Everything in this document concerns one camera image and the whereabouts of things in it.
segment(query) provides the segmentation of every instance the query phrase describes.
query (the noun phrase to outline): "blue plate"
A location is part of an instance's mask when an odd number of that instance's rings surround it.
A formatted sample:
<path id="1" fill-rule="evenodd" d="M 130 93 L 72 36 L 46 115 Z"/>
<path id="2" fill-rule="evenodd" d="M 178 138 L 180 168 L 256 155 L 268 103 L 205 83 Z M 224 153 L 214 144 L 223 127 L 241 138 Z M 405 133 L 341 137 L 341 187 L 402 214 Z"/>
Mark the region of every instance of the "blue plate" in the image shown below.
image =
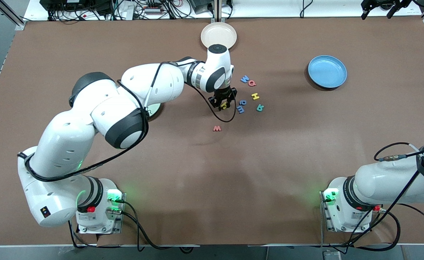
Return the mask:
<path id="1" fill-rule="evenodd" d="M 347 79 L 347 68 L 337 58 L 329 55 L 317 56 L 308 65 L 310 78 L 325 88 L 340 87 Z"/>

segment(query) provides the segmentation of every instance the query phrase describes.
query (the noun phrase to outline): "black label sticker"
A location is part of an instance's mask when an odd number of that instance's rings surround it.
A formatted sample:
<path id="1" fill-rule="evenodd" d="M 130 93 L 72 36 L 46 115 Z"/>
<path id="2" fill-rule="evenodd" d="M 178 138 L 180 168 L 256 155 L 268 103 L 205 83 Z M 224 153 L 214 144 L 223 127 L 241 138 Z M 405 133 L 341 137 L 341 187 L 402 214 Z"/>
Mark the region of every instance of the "black label sticker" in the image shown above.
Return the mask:
<path id="1" fill-rule="evenodd" d="M 48 217 L 51 215 L 50 211 L 48 211 L 47 206 L 40 209 L 40 212 L 42 212 L 43 217 Z"/>

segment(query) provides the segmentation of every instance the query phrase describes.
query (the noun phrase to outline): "brown table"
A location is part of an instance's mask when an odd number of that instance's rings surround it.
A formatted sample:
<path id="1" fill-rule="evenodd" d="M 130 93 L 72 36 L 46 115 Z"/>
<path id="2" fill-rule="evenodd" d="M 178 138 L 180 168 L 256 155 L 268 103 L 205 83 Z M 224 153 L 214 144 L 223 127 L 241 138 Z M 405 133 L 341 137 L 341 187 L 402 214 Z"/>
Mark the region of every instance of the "brown table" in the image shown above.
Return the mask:
<path id="1" fill-rule="evenodd" d="M 233 86 L 238 100 L 248 101 L 245 112 L 220 123 L 185 87 L 140 145 L 92 175 L 127 193 L 157 244 L 320 243 L 319 190 L 373 163 L 388 143 L 424 144 L 424 24 L 418 17 L 229 23 L 238 33 Z M 17 32 L 0 76 L 0 245 L 70 243 L 66 226 L 42 228 L 30 215 L 16 153 L 37 145 L 53 116 L 69 109 L 75 81 L 92 71 L 119 79 L 139 64 L 205 59 L 199 39 L 205 25 L 31 22 Z M 307 81 L 306 66 L 317 55 L 346 65 L 339 89 L 321 91 Z M 245 74 L 256 87 L 239 81 Z M 252 101 L 254 92 L 260 99 Z M 212 132 L 215 125 L 222 132 Z M 116 152 L 99 135 L 84 164 Z M 424 243 L 424 217 L 393 212 L 403 227 L 400 242 Z M 346 235 L 325 239 L 342 242 Z M 393 236 L 388 222 L 363 243 Z M 134 244 L 133 229 L 126 225 L 122 234 L 99 240 L 116 243 Z"/>

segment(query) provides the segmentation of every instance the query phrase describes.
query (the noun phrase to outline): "gray floor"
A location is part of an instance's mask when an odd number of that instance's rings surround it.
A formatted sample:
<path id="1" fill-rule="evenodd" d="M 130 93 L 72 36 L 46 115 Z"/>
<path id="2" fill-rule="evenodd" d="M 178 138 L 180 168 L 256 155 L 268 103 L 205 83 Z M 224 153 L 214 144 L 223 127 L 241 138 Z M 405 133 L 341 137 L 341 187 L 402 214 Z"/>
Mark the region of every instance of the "gray floor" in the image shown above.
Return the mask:
<path id="1" fill-rule="evenodd" d="M 9 0 L 7 3 L 22 15 L 27 8 L 28 0 Z M 0 69 L 14 37 L 14 25 L 0 13 Z M 322 260 L 322 252 L 326 249 L 313 247 L 270 247 L 268 259 L 287 260 Z M 138 253 L 134 247 L 118 249 L 86 248 L 74 250 L 72 247 L 0 247 L 0 259 L 15 260 L 60 260 L 60 259 L 229 259 L 229 260 L 264 260 L 266 247 L 245 246 L 202 246 L 190 255 L 183 255 L 176 248 L 156 251 L 147 248 Z M 395 247 L 387 252 L 367 252 L 350 249 L 343 256 L 345 260 L 424 260 L 424 246 Z"/>

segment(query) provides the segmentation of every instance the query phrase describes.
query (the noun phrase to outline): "plate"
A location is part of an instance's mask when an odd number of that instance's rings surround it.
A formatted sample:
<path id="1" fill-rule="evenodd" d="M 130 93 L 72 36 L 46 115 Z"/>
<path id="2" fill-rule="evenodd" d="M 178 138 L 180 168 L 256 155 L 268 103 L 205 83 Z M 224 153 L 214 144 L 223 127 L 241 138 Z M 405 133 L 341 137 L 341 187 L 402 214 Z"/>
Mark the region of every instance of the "plate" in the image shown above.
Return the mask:
<path id="1" fill-rule="evenodd" d="M 207 48 L 214 44 L 221 44 L 230 49 L 236 43 L 236 39 L 235 29 L 227 23 L 210 23 L 202 29 L 201 33 L 201 41 Z"/>
<path id="2" fill-rule="evenodd" d="M 310 78 L 320 87 L 340 87 L 347 79 L 347 68 L 336 57 L 317 56 L 308 65 Z"/>

